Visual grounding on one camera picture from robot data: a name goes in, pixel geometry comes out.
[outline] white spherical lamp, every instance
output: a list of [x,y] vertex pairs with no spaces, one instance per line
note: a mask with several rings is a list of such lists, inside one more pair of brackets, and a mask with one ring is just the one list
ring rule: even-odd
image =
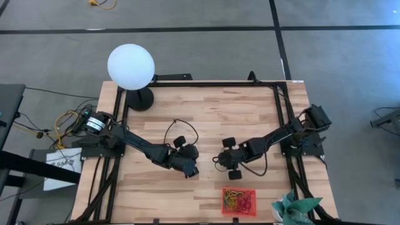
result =
[[111,79],[128,91],[126,99],[130,108],[145,111],[153,105],[153,92],[146,86],[154,77],[154,61],[143,47],[118,46],[108,57],[107,69]]

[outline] black clamp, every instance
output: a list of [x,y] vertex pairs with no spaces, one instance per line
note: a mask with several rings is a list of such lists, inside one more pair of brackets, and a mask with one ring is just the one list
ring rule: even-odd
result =
[[239,225],[239,218],[237,217],[233,218],[233,225]]
[[157,86],[157,84],[158,84],[157,81],[158,81],[158,75],[155,74],[154,77],[152,77],[152,84],[153,84],[154,86]]
[[159,225],[160,224],[160,219],[153,219],[152,220],[152,225]]
[[247,77],[247,80],[252,81],[252,83],[254,85],[257,84],[258,80],[257,80],[256,74],[254,73],[254,71],[250,71],[249,76]]
[[125,89],[123,89],[123,88],[121,88],[120,86],[118,86],[117,92],[123,92],[123,91],[125,91]]

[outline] gray carpet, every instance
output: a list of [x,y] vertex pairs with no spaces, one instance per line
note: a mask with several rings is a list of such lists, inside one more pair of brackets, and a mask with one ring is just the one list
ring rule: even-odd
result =
[[[400,24],[398,1],[279,0],[276,6],[282,26]],[[110,11],[81,0],[10,0],[0,17],[0,30],[272,25],[268,1],[261,0],[118,0]],[[376,118],[373,109],[400,106],[399,32],[282,32],[292,78],[305,80],[311,102],[323,105],[334,123],[325,133],[324,148],[337,210],[346,221],[400,220],[400,190],[393,182],[400,178],[400,139],[369,126]],[[158,74],[246,79],[253,70],[259,79],[283,79],[274,31],[229,31],[0,35],[0,83],[98,96],[101,83],[109,80],[108,55],[124,43],[148,49]],[[82,101],[27,90],[21,112],[39,127],[51,128],[56,117]],[[12,129],[4,150],[27,156],[31,148],[50,144]],[[1,199],[15,191],[7,187]],[[61,223],[73,199],[24,201],[18,219]],[[0,224],[5,224],[12,202],[0,202]]]

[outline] yellow cable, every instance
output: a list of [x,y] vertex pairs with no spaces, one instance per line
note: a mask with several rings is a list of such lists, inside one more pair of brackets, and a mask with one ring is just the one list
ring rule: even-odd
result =
[[[67,116],[69,114],[75,115],[77,117],[76,122],[78,122],[79,114],[74,111],[66,111],[64,114],[61,114],[54,122],[54,130],[55,130],[55,132],[57,134],[57,138],[58,138],[58,143],[57,143],[58,149],[64,149],[65,147],[63,146],[63,143],[61,141],[61,135],[58,133],[57,123],[61,118],[63,118],[64,116]],[[69,134],[71,131],[72,131],[72,128],[69,131],[66,131],[63,135]]]
[[[69,131],[66,131],[64,134],[60,135],[60,134],[58,133],[57,123],[58,123],[58,121],[59,121],[61,118],[63,118],[64,116],[70,115],[70,114],[73,114],[73,115],[75,115],[75,116],[77,117],[77,119],[76,119],[76,123],[77,123],[78,120],[79,120],[79,114],[78,114],[77,112],[68,110],[68,111],[66,111],[64,114],[60,115],[60,116],[55,120],[55,122],[54,122],[54,130],[55,130],[55,132],[56,132],[56,135],[55,135],[55,136],[54,136],[54,135],[45,134],[45,133],[43,134],[43,136],[47,136],[47,137],[50,137],[50,138],[57,138],[57,139],[58,139],[58,143],[57,143],[57,148],[58,148],[58,149],[64,149],[64,148],[65,148],[65,147],[63,146],[63,143],[61,142],[61,136],[65,135],[65,134],[69,134],[73,129],[71,128]],[[33,135],[35,135],[35,136],[38,135],[38,133],[37,133],[36,131],[32,131],[32,130],[29,130],[29,129],[25,129],[25,128],[20,127],[20,126],[18,126],[18,125],[16,125],[16,124],[13,124],[13,126],[14,126],[15,128],[20,129],[20,130],[23,130],[23,131],[26,131],[26,132],[28,132],[28,133],[31,133],[31,134],[33,134]]]
[[89,0],[89,4],[91,4],[92,6],[99,6],[101,9],[105,9],[105,10],[110,10],[113,9],[115,7],[115,5],[117,4],[117,0],[114,0],[114,4],[112,4],[111,7],[102,7],[97,0]]

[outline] printed label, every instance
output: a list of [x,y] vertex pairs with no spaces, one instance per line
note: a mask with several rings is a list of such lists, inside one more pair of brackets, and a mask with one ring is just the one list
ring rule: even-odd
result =
[[98,120],[98,119],[94,119],[93,117],[90,117],[90,118],[89,118],[89,121],[91,121],[91,122],[93,122],[93,123],[95,123],[95,124],[101,126],[102,128],[104,128],[104,127],[106,126],[103,122],[101,122],[101,121]]
[[92,128],[94,128],[98,131],[101,131],[101,129],[102,129],[101,126],[98,126],[97,124],[94,124],[93,122],[87,122],[86,125],[91,126]]

